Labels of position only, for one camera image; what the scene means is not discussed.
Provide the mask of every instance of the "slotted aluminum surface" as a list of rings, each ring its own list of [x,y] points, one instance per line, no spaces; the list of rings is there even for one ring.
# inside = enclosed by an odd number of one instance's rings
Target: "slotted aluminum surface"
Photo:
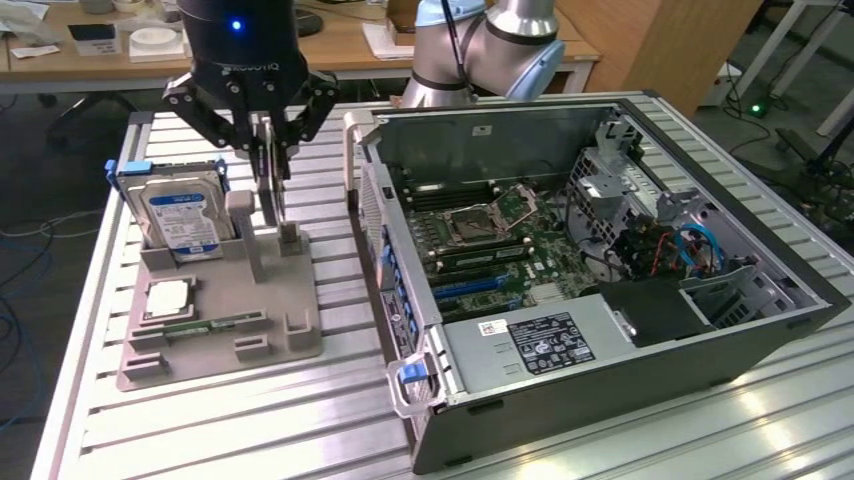
[[[664,102],[626,95],[854,296],[852,258]],[[381,106],[341,106],[294,160],[286,203],[313,242],[325,335],[318,358],[119,392],[142,237],[113,194],[34,478],[414,478],[344,203],[342,116]],[[203,160],[221,152],[233,187],[253,187],[247,163],[169,113],[129,142],[126,159]],[[657,148],[645,148],[658,177],[672,187],[685,184]],[[839,478],[854,472],[853,372],[849,310],[736,382],[424,478]]]

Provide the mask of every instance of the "blue cable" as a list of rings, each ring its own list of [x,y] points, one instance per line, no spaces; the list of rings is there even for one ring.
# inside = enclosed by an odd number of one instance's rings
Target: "blue cable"
[[[27,402],[27,405],[25,406],[25,408],[22,408],[21,412],[18,412],[18,414],[13,418],[10,418],[3,425],[0,425],[0,433],[3,433],[5,430],[18,421],[18,419],[25,417],[30,413],[30,411],[34,409],[34,407],[37,407],[37,405],[45,398],[45,375],[42,373],[42,362],[39,360],[39,356],[37,355],[37,348],[33,344],[33,338],[30,337],[30,332],[27,331],[27,329],[25,328],[25,326],[21,324],[21,322],[15,317],[0,315],[0,320],[3,320],[9,325],[15,325],[17,328],[19,329],[22,333],[25,347],[27,348],[27,351],[30,352],[30,356],[33,357],[34,368],[37,370],[37,394],[30,400],[30,402]]]
[[[682,257],[682,260],[685,260],[685,263],[688,263],[689,265],[692,266],[696,265],[694,260],[692,259],[690,255],[685,251],[685,247],[688,245],[685,244],[685,239],[682,238],[682,235],[681,235],[682,232],[690,232],[690,231],[698,232],[701,235],[706,237],[706,240],[709,240],[709,246],[712,247],[712,253],[713,253],[712,256],[718,257],[720,269],[724,272],[726,270],[726,257],[724,256],[724,251],[718,246],[718,239],[716,238],[714,233],[712,233],[712,230],[709,230],[706,227],[704,227],[698,223],[686,223],[677,230],[677,247],[680,248],[680,256]]]
[[[19,252],[31,252],[37,254],[42,253],[42,251],[45,250],[43,248],[31,247],[29,245],[19,245],[6,240],[0,240],[0,247],[6,247],[10,250],[18,250]],[[11,292],[3,294],[3,297],[6,299],[21,297],[22,295],[29,293],[29,291],[33,290],[37,286],[39,286],[42,279],[47,275],[49,271],[51,270],[51,266],[54,264],[54,257],[50,251],[47,250],[45,251],[42,258],[45,258],[45,268],[37,274],[35,278],[30,281],[30,283],[26,283],[23,286],[21,286],[18,290],[13,290]]]

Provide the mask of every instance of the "wooden cabinet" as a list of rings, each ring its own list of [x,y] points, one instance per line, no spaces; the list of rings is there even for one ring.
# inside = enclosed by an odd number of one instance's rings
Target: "wooden cabinet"
[[[656,90],[690,116],[762,0],[556,0],[602,52],[588,92]]]

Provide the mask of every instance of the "power supply label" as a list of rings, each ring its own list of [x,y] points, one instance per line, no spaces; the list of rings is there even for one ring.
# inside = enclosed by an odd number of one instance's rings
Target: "power supply label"
[[[597,359],[569,313],[514,323],[508,328],[534,375]]]

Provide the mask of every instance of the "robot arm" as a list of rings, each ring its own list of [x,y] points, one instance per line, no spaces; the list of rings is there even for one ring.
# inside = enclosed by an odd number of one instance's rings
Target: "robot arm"
[[[311,140],[338,100],[335,79],[309,71],[297,42],[293,0],[179,0],[194,51],[191,73],[170,82],[170,107],[218,147],[249,154],[265,220],[281,224],[277,192],[290,178],[289,159]],[[205,91],[233,113],[223,118]],[[306,109],[289,120],[285,109],[302,96]],[[270,124],[253,123],[262,112]]]
[[[474,102],[466,80],[517,101],[546,90],[564,58],[557,39],[554,0],[446,0],[457,27],[464,75],[444,0],[422,0],[417,18],[413,79],[404,95],[409,108]]]

